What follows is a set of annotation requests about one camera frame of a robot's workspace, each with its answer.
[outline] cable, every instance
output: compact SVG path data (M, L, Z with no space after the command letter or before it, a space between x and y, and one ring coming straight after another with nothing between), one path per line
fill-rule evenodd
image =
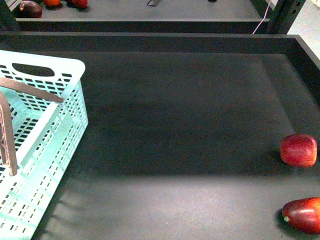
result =
M264 22L264 20L266 20L266 17L267 17L267 14L268 14L268 10L270 8L271 1L272 0L269 0L268 6L266 7L265 14L264 14L264 17L263 17L262 21L259 23L258 26L256 26L256 28L255 28L255 30L253 31L252 34L255 34L256 31L258 30L258 28L260 27L260 25Z

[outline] apple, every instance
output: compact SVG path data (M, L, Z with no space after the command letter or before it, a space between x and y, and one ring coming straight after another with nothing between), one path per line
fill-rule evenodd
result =
M320 197L294 200L282 208L285 222L307 234L320 234Z
M317 141L307 134L297 133L285 137L280 147L281 159L294 167L312 167L317 160Z
M73 0L73 4L80 9L85 9L88 7L88 0Z

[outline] basket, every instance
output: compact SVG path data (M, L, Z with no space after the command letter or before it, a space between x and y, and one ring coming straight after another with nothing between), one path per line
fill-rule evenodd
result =
M54 76L13 64L50 68ZM0 50L0 77L58 95L63 103L0 87L9 102L17 174L0 164L0 239L32 238L88 125L80 78L83 62Z

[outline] black tray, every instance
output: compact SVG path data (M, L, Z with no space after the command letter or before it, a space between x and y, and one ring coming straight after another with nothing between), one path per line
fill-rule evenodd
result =
M18 3L10 7L23 31L251 34L262 20L252 2L264 9L263 15L266 9L265 0L162 0L156 7L144 0L89 0L83 10L65 1L56 8L36 1L42 6L42 18L24 18ZM267 18L257 33L263 33L268 23Z
M319 196L320 62L299 36L6 33L1 49L82 60L89 126L34 239L315 239L282 221Z

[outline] basket handle hole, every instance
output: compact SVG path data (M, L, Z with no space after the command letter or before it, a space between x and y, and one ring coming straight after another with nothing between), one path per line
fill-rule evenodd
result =
M55 72L48 67L44 66L34 66L20 63L12 63L12 67L23 74L28 74L37 77L53 77Z

